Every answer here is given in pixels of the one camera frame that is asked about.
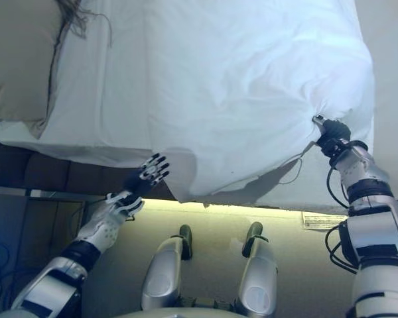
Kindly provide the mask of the left robot hand dark palm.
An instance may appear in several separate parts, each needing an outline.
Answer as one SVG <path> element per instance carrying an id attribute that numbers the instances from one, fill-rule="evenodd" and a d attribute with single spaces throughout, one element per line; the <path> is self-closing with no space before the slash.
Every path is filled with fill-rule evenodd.
<path id="1" fill-rule="evenodd" d="M 134 169 L 123 182 L 129 197 L 143 197 L 169 175 L 166 156 L 156 153 Z"/>

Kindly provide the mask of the right robot hand dark palm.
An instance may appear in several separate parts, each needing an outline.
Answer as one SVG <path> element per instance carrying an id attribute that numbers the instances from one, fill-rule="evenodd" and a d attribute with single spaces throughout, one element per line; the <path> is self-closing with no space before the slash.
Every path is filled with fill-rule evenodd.
<path id="1" fill-rule="evenodd" d="M 351 140 L 350 129 L 339 120 L 330 120 L 321 114 L 317 114 L 312 118 L 312 121 L 320 130 L 320 137 L 316 144 L 321 148 L 322 153 L 329 158 L 334 157 L 343 145 Z"/>

